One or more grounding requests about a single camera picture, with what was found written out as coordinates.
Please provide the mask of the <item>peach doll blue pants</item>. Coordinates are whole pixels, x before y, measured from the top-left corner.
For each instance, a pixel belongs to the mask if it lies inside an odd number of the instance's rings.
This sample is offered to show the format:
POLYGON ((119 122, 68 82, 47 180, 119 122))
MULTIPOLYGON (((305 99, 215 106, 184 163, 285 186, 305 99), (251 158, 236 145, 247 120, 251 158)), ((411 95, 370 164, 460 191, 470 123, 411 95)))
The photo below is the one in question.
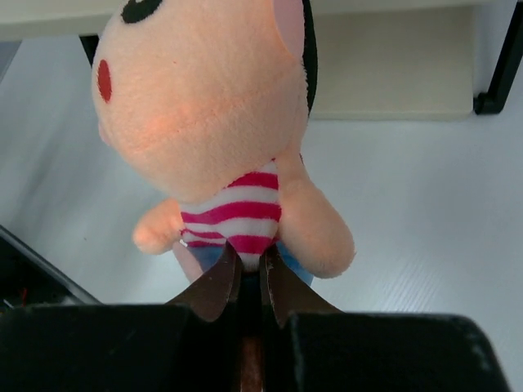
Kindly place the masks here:
POLYGON ((351 231, 302 161, 317 63, 308 1, 121 3, 92 95, 102 139, 166 196, 134 230, 142 252, 173 252, 190 281, 225 245, 247 271, 271 246, 306 282, 347 270, 351 231))

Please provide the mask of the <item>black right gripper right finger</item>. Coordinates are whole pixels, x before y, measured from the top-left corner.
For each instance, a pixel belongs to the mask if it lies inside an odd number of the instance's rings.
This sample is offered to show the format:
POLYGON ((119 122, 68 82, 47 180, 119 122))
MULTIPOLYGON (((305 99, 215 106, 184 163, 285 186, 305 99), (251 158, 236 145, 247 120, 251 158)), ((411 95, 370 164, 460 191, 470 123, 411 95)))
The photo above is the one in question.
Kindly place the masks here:
POLYGON ((261 300, 268 305, 277 325, 283 328, 294 314, 340 314, 306 285, 284 263, 277 248, 269 248, 260 259, 261 300))

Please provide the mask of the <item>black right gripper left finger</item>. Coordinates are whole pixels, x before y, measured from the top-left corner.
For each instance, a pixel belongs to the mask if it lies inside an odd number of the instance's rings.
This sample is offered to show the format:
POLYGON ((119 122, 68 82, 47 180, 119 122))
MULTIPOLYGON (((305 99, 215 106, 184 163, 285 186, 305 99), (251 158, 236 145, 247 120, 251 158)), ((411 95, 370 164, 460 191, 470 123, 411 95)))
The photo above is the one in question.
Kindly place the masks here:
POLYGON ((241 260, 227 243, 218 262, 168 302, 184 305, 204 322, 217 321, 227 305, 237 301, 241 284, 241 260))

